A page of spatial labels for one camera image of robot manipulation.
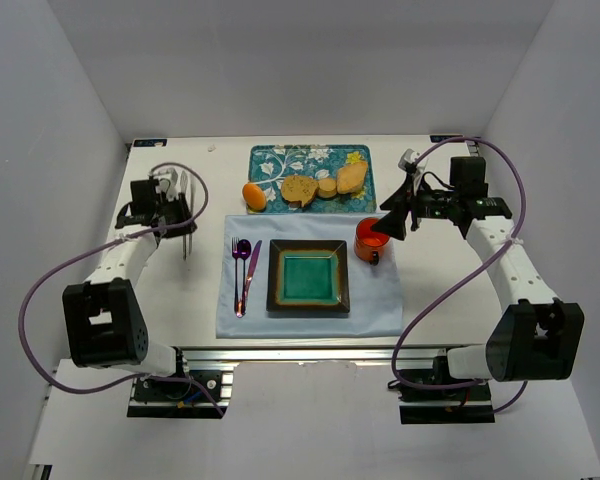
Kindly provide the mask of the brown bread slice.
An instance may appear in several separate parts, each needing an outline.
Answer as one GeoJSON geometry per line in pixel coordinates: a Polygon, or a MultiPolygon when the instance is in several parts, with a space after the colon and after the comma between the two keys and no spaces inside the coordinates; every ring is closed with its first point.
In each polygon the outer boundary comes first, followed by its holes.
{"type": "Polygon", "coordinates": [[[309,205],[317,195],[318,181],[303,175],[287,176],[281,187],[283,199],[291,204],[299,204],[302,208],[309,205]]]}

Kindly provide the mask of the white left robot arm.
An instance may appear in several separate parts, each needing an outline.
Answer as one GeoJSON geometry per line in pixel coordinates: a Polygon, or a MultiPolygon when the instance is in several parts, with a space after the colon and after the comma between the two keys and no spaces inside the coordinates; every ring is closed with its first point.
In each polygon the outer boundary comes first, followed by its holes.
{"type": "Polygon", "coordinates": [[[63,292],[71,357],[78,367],[182,377],[182,353],[149,337],[134,287],[162,241],[180,238],[182,256],[191,254],[195,187],[186,172],[170,167],[130,189],[131,201],[114,224],[119,243],[106,249],[83,283],[63,292]]]}

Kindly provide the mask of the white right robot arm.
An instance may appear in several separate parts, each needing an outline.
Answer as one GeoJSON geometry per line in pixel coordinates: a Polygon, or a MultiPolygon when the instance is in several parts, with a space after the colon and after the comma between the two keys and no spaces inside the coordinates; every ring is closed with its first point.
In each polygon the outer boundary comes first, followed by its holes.
{"type": "Polygon", "coordinates": [[[452,158],[444,189],[429,186],[424,169],[407,156],[399,166],[405,180],[382,204],[386,214],[373,231],[402,240],[423,219],[452,222],[480,258],[502,310],[484,344],[452,347],[434,359],[434,378],[426,388],[569,378],[584,313],[578,304],[562,301],[534,267],[506,202],[488,194],[485,159],[452,158]]]}

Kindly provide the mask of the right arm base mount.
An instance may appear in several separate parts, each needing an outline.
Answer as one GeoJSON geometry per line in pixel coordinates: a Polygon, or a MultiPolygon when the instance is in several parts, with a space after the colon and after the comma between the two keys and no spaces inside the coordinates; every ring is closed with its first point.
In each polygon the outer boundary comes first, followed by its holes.
{"type": "MultiPolygon", "coordinates": [[[[432,366],[402,369],[400,375],[418,385],[460,383],[450,376],[447,360],[437,356],[432,366]]],[[[464,389],[422,390],[406,386],[394,379],[387,389],[398,393],[402,425],[488,424],[495,422],[491,391],[481,384],[464,389]]]]}

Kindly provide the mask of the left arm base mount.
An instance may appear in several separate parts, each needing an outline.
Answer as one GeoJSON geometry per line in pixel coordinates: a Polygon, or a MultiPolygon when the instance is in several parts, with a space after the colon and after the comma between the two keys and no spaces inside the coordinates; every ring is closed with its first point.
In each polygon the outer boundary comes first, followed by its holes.
{"type": "MultiPolygon", "coordinates": [[[[225,413],[231,398],[236,363],[194,362],[189,375],[225,413]]],[[[221,414],[196,384],[136,380],[127,406],[128,418],[220,419],[221,414]]]]}

